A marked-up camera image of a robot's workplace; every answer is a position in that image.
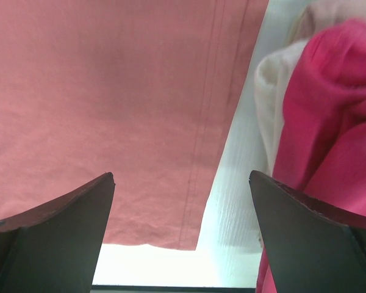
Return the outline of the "salmon pink polo shirt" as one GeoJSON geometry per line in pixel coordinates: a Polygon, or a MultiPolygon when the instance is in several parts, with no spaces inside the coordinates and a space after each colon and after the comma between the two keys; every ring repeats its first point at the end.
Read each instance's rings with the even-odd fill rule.
{"type": "Polygon", "coordinates": [[[0,219],[111,172],[104,240],[194,250],[267,1],[0,1],[0,219]]]}

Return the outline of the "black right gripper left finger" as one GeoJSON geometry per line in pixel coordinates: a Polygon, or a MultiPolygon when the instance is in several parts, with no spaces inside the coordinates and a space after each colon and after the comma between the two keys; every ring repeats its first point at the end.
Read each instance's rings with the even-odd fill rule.
{"type": "Polygon", "coordinates": [[[108,172],[0,220],[0,292],[90,292],[114,190],[108,172]]]}

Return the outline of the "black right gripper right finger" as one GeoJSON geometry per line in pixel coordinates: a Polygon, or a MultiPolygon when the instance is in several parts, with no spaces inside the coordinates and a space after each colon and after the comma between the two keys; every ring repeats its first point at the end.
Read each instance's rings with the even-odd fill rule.
{"type": "Polygon", "coordinates": [[[277,292],[366,292],[366,217],[262,172],[249,184],[277,292]]]}

